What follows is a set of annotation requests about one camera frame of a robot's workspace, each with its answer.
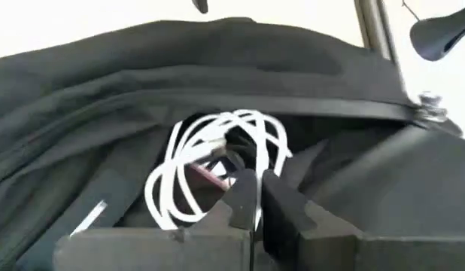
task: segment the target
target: black bag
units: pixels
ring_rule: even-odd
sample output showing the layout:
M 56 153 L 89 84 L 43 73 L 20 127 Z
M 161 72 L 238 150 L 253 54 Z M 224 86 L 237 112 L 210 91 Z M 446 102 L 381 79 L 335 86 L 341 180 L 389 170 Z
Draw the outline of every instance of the black bag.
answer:
M 171 126 L 237 108 L 278 117 L 290 148 L 302 157 L 288 163 L 285 175 L 362 230 L 386 233 L 380 225 L 387 222 L 358 221 L 364 205 L 343 209 L 343 194 L 322 188 L 342 181 L 327 179 L 412 127 L 434 129 L 465 146 L 454 124 L 417 122 L 416 107 L 392 63 L 289 26 L 247 19 L 164 21 L 5 57 L 0 59 L 0 270 L 52 269 L 56 241 L 101 201 L 108 207 L 92 227 L 155 227 L 141 192 L 162 158 Z M 308 155 L 312 148 L 317 153 Z M 302 168 L 290 169 L 300 161 Z M 410 210 L 418 218 L 423 212 Z M 449 212 L 439 213 L 445 229 L 465 230 L 459 221 L 448 222 Z M 465 218 L 463 212 L 454 215 Z M 408 231 L 400 228 L 396 233 Z

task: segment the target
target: white charging cable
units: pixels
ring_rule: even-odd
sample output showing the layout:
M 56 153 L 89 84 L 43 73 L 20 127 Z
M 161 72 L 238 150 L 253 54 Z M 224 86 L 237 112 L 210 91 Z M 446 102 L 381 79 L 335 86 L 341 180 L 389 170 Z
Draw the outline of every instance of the white charging cable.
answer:
M 277 137 L 267 133 L 266 122 L 274 128 Z M 204 125 L 199 131 L 191 135 L 198 127 Z M 194 121 L 183 133 L 177 142 L 179 130 L 182 122 L 176 123 L 172 129 L 166 155 L 163 164 L 155 168 L 149 175 L 144 188 L 144 197 L 149 212 L 154 220 L 163 230 L 177 229 L 172 217 L 184 222 L 195 223 L 206 215 L 194 195 L 192 194 L 184 172 L 185 165 L 195 162 L 201 158 L 210 156 L 214 151 L 225 148 L 226 133 L 235 127 L 243 129 L 255 142 L 256 152 L 256 174 L 257 174 L 257 220 L 259 223 L 260 211 L 260 191 L 263 172 L 269 168 L 269 152 L 266 142 L 269 141 L 278 147 L 278 154 L 274 165 L 274 173 L 280 175 L 284 162 L 292 153 L 287 147 L 286 131 L 279 120 L 262 114 L 254 110 L 238 110 L 234 112 L 224 112 L 221 114 L 210 114 Z M 178 179 L 179 186 L 184 194 L 184 198 L 189 204 L 193 214 L 184 214 L 178 210 L 174 202 L 175 179 Z M 156 182 L 161 178 L 159 204 L 153 199 L 153 189 Z

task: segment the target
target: white cable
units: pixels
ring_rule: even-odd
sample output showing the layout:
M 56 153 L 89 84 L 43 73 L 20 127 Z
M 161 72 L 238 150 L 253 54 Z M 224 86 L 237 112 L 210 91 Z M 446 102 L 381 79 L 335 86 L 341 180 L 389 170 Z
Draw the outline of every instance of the white cable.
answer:
M 275 129 L 278 137 L 266 132 L 266 122 L 270 123 Z M 281 122 L 272 116 L 261 114 L 254 110 L 238 110 L 224 112 L 221 114 L 211 114 L 194 121 L 186 129 L 179 143 L 177 143 L 178 134 L 182 127 L 182 122 L 176 123 L 169 138 L 166 148 L 164 163 L 155 168 L 149 175 L 144 188 L 144 197 L 149 212 L 163 230 L 177 229 L 172 217 L 185 222 L 197 222 L 201 220 L 204 213 L 199 204 L 194 199 L 190 191 L 187 179 L 184 173 L 184 167 L 201 158 L 211 155 L 214 150 L 224 148 L 226 140 L 225 134 L 235 127 L 243 129 L 255 142 L 257 146 L 256 153 L 256 174 L 258 201 L 260 201 L 261 179 L 264 170 L 269 168 L 269 152 L 266 141 L 269 141 L 278 147 L 274 172 L 280 175 L 284 161 L 291 157 L 292 153 L 287 147 L 286 131 Z M 178 210 L 174 202 L 174 185 L 176 176 L 179 187 L 184 194 L 184 198 L 193 210 L 193 214 L 184 214 Z M 156 182 L 161 178 L 159 193 L 159 209 L 153 200 L 153 189 Z M 257 207 L 257 223 L 260 218 L 260 208 Z

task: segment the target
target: black fabric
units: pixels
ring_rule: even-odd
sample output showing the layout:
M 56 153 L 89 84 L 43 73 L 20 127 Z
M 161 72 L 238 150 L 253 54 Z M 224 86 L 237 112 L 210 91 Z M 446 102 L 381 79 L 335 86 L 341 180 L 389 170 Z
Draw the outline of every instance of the black fabric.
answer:
M 210 96 L 207 104 L 198 95 Z M 50 227 L 116 146 L 141 132 L 149 133 L 144 146 L 164 145 L 164 130 L 194 114 L 248 107 L 285 115 L 299 102 L 302 110 L 284 121 L 295 152 L 350 123 L 369 125 L 329 119 L 318 131 L 306 98 L 410 106 L 396 67 L 380 56 L 244 20 L 149 23 L 0 59 L 0 267 Z M 133 148 L 121 156 L 125 167 L 158 162 L 132 159 Z M 38 200 L 47 192 L 49 201 Z M 133 209 L 143 208 L 138 202 Z

